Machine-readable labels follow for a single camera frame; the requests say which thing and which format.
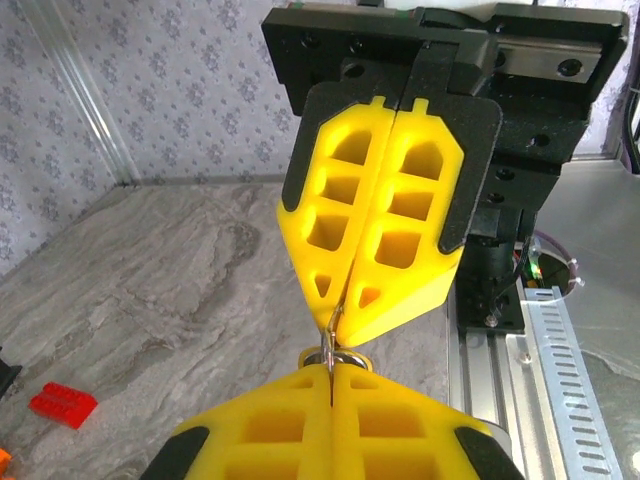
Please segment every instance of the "gray marble surface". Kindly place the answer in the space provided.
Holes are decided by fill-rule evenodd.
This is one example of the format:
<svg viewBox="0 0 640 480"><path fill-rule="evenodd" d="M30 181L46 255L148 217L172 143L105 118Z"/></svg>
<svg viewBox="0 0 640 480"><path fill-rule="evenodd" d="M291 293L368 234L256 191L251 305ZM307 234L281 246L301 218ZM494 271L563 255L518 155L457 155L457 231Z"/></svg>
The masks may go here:
<svg viewBox="0 0 640 480"><path fill-rule="evenodd" d="M280 185L117 190L0 287L9 473L137 478L182 420L296 368L317 344L275 221ZM363 346L376 371L446 400L432 312ZM49 381L95 395L79 431L34 415Z"/></svg>

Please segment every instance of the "screw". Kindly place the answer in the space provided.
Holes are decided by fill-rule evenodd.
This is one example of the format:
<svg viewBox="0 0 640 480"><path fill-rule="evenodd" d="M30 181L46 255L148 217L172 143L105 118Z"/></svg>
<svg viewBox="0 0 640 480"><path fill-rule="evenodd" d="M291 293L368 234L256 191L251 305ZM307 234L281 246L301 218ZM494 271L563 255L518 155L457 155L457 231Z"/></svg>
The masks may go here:
<svg viewBox="0 0 640 480"><path fill-rule="evenodd" d="M495 315L487 315L484 319L484 324L490 328L496 328L498 326L498 319Z"/></svg>
<svg viewBox="0 0 640 480"><path fill-rule="evenodd" d="M498 56L496 57L496 62L494 67L500 68L505 64L506 61L507 61L507 57L504 55L504 52L501 50L498 52Z"/></svg>
<svg viewBox="0 0 640 480"><path fill-rule="evenodd" d="M300 40L302 42L302 46L305 48L318 48L320 46L320 40L311 32L305 32L302 34L302 38Z"/></svg>
<svg viewBox="0 0 640 480"><path fill-rule="evenodd" d="M558 65L558 73L562 77L575 77L580 72L582 72L582 62L575 58L565 60Z"/></svg>
<svg viewBox="0 0 640 480"><path fill-rule="evenodd" d="M356 55L359 53L363 53L364 43L362 43L362 40L360 40L359 38L353 37L349 42L349 50L351 50L351 53L354 53Z"/></svg>

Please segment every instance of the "red lego brick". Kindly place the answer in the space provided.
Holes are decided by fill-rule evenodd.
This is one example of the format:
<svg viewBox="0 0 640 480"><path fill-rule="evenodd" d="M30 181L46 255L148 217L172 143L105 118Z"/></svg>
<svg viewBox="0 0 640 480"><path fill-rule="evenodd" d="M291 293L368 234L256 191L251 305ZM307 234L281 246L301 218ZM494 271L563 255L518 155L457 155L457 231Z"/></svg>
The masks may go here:
<svg viewBox="0 0 640 480"><path fill-rule="evenodd" d="M29 402L29 408L38 415L76 430L97 405L96 399L88 393L53 382L47 383Z"/></svg>

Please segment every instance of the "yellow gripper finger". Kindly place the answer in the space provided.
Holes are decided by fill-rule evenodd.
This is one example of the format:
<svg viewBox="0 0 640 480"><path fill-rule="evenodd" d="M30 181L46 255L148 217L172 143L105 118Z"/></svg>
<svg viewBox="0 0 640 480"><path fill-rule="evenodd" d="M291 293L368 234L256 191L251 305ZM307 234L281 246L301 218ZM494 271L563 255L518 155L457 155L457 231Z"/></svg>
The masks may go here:
<svg viewBox="0 0 640 480"><path fill-rule="evenodd" d="M336 340L353 347L446 299L462 247L438 240L463 151L416 99L410 112L384 98L325 122L298 206L278 223L307 304L324 329L346 287Z"/></svg>
<svg viewBox="0 0 640 480"><path fill-rule="evenodd" d="M522 478L479 420L354 365L329 388L310 365L193 417L141 480Z"/></svg>

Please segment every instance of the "wall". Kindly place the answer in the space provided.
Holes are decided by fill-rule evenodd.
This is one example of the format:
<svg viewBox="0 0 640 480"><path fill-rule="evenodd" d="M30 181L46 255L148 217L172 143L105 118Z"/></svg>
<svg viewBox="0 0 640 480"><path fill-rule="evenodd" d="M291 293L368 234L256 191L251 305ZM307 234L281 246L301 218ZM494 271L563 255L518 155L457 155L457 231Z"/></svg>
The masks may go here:
<svg viewBox="0 0 640 480"><path fill-rule="evenodd" d="M15 0L0 1L0 277L114 182Z"/></svg>
<svg viewBox="0 0 640 480"><path fill-rule="evenodd" d="M286 171L298 120L259 29L273 3L59 0L143 178ZM540 3L637 12L634 0ZM628 53L598 100L577 153L607 149L609 115L626 65Z"/></svg>
<svg viewBox="0 0 640 480"><path fill-rule="evenodd" d="M32 12L26 6L38 3L56 13L43 16L45 27L58 21L71 32L79 70L85 69L81 86L90 87L82 101L61 81L67 77L56 73L64 73L60 59L49 62L43 55L19 6ZM130 177L156 183L283 174L298 119L277 83L259 28L269 9L282 3L0 2L0 275L110 189L114 178L123 177L117 165L126 168L127 161ZM637 14L634 0L540 3ZM29 21L40 41L53 48L49 39L55 43L55 34L46 37L42 22ZM630 49L598 99L578 153L609 148L609 116L619 113L629 54ZM65 85L72 94L65 94ZM90 107L97 120L88 118ZM96 124L110 130L97 132ZM105 142L113 143L111 150ZM114 149L126 161L112 158Z"/></svg>

